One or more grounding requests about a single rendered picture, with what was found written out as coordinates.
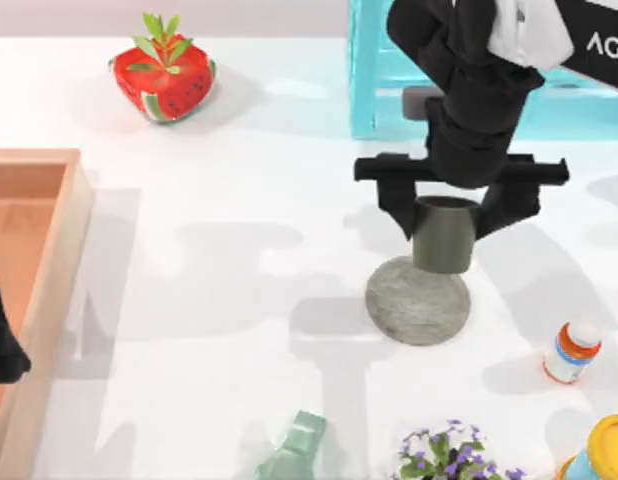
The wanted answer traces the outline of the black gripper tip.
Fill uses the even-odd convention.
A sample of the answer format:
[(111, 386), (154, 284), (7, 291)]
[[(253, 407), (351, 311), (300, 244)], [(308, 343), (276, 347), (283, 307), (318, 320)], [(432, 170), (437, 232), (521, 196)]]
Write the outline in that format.
[(11, 330), (0, 294), (0, 384), (17, 383), (31, 366), (28, 355)]

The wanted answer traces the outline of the dark green cup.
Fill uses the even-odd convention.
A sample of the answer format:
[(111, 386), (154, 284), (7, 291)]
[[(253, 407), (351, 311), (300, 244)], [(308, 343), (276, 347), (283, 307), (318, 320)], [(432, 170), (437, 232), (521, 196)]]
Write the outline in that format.
[(470, 199), (431, 195), (416, 199), (413, 262), (433, 274), (463, 274), (470, 266), (480, 205)]

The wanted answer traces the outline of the pale grey rounded box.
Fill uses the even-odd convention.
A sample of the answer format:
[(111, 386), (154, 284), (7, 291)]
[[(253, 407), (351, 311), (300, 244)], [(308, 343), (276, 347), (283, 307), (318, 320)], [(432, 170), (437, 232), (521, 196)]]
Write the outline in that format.
[(427, 118), (426, 101), (443, 96), (437, 87), (408, 86), (402, 91), (402, 115), (407, 120), (424, 121)]

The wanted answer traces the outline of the grey round coaster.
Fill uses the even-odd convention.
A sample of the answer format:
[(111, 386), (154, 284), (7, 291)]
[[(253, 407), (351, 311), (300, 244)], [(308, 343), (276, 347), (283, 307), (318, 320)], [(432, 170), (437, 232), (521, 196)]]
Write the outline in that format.
[(471, 309), (469, 290), (458, 275), (417, 269), (408, 256), (381, 264), (369, 277), (365, 305), (375, 326), (403, 344), (444, 343), (465, 326)]

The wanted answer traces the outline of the red watermelon plant pot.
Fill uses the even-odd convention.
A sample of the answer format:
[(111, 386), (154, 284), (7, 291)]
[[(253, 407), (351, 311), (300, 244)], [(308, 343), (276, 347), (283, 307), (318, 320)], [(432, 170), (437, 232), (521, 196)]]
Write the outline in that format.
[(146, 36), (109, 61), (116, 84), (149, 120), (168, 124), (200, 107), (216, 78), (216, 64), (193, 40), (178, 31), (180, 17), (164, 21), (143, 14)]

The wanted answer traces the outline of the pale green bottle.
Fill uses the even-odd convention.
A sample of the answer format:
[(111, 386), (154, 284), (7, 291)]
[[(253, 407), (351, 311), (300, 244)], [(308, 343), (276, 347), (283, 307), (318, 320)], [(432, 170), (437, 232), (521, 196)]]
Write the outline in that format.
[(256, 468), (254, 480), (315, 480), (313, 465), (326, 425), (324, 417), (298, 411), (282, 444)]

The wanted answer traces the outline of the light blue rack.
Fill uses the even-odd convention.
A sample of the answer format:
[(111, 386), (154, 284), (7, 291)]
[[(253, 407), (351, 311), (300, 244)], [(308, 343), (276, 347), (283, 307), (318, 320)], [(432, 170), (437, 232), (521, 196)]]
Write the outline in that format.
[[(348, 70), (350, 129), (357, 139), (422, 139), (427, 123), (403, 117), (407, 87), (429, 78), (389, 39), (392, 0), (350, 0)], [(618, 89), (565, 68), (544, 74), (518, 124), (517, 140), (618, 141)]]

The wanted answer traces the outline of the yellow and blue can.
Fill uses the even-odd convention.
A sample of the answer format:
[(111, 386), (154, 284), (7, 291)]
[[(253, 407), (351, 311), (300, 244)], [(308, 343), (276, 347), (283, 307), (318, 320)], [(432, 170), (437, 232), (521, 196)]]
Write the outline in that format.
[(618, 414), (593, 427), (586, 445), (561, 466), (555, 480), (618, 480)]

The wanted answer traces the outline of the purple flower plant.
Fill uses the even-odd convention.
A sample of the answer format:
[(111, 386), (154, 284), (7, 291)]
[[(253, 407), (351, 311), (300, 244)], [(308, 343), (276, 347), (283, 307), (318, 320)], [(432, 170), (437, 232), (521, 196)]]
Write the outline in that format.
[(520, 468), (501, 469), (485, 456), (481, 429), (450, 419), (444, 428), (419, 428), (403, 438), (391, 480), (532, 480)]

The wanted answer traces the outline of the shallow salmon-coloured box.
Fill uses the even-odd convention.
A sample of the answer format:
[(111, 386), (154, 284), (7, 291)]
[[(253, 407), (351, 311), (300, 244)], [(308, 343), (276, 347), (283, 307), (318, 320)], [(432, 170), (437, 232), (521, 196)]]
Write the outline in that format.
[(77, 149), (0, 149), (0, 293), (32, 369), (0, 385), (0, 480), (29, 480), (93, 203)]

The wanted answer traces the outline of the orange and white bottle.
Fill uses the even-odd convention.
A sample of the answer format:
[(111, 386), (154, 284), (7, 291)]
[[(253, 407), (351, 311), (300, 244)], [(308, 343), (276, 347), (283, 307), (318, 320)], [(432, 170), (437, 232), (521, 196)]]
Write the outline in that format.
[(592, 324), (565, 323), (543, 358), (545, 373), (561, 384), (574, 384), (598, 355), (602, 335)]

